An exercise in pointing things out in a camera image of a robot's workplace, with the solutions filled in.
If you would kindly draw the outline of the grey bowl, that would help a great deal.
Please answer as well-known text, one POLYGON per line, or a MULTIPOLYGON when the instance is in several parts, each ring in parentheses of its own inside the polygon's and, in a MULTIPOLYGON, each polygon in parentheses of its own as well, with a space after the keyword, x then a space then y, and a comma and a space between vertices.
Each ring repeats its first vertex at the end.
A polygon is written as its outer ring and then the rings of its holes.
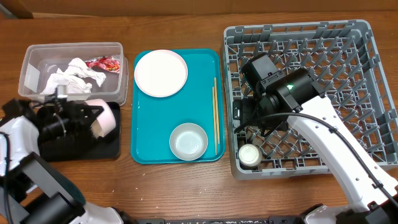
POLYGON ((172 131, 169 146, 178 159, 194 161, 206 152, 208 136, 201 126, 195 123, 183 123, 172 131))

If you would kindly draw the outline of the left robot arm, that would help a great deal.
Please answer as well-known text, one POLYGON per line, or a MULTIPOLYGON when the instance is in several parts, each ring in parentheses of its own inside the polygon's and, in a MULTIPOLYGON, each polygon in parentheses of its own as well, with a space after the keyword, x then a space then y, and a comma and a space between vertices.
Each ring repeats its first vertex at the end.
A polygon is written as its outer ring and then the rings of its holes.
POLYGON ((2 109, 1 215, 9 223, 133 223, 124 211, 87 202, 41 156, 74 156, 111 133, 116 120, 107 102, 13 99, 2 109))

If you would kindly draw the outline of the white paper cup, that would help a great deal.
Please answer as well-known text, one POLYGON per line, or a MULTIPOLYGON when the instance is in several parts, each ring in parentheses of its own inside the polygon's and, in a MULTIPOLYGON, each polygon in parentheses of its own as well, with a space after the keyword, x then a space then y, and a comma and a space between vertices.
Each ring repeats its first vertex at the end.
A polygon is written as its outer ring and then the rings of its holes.
POLYGON ((260 149, 253 144, 244 144, 239 148, 238 159, 240 165, 245 169, 254 169, 262 161, 260 149))

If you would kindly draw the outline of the pink bowl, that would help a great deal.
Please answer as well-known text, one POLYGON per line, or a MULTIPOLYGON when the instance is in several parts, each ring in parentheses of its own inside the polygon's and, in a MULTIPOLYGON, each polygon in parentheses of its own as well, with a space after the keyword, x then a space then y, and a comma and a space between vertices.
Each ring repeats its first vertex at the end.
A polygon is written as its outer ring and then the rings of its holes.
POLYGON ((111 108, 102 99, 88 100, 85 103, 90 106, 102 107, 103 111, 91 125, 91 132, 96 139, 105 137, 116 127, 116 120, 111 108))

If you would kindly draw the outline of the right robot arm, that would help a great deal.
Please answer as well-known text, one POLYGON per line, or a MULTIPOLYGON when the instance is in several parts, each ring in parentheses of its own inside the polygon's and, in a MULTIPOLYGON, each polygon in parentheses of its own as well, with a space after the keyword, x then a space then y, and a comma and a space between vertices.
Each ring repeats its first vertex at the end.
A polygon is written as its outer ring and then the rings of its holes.
POLYGON ((338 117, 314 74, 299 68, 286 75, 263 53, 248 60, 241 74, 254 102, 239 112, 240 132, 255 126, 264 137, 291 127, 309 142, 346 195, 348 206, 319 204, 296 223, 397 223, 397 180, 377 165, 338 117))

